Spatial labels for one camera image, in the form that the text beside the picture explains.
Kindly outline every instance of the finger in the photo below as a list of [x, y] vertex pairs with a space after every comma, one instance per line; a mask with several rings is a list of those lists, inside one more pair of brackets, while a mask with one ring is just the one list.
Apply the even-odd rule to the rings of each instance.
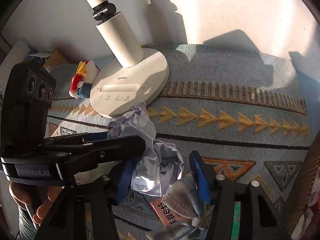
[[9, 192], [13, 198], [16, 198], [20, 202], [26, 205], [31, 204], [31, 197], [26, 191], [23, 190], [22, 184], [16, 183], [16, 182], [10, 182]]
[[50, 186], [48, 188], [48, 199], [51, 202], [55, 202], [55, 200], [57, 199], [61, 191], [62, 191], [62, 187]]
[[33, 219], [33, 221], [36, 223], [36, 224], [38, 224], [38, 225], [40, 225], [41, 223], [42, 223], [42, 219], [40, 219], [39, 217], [38, 217], [38, 215], [37, 214], [34, 214], [33, 215], [33, 217], [32, 217], [32, 219]]
[[44, 219], [52, 204], [53, 202], [51, 202], [49, 199], [46, 199], [44, 203], [37, 209], [38, 218]]
[[19, 201], [18, 199], [16, 199], [15, 197], [12, 197], [13, 200], [18, 204], [19, 207], [21, 207], [24, 210], [27, 210], [26, 205], [24, 203], [22, 203], [21, 201]]

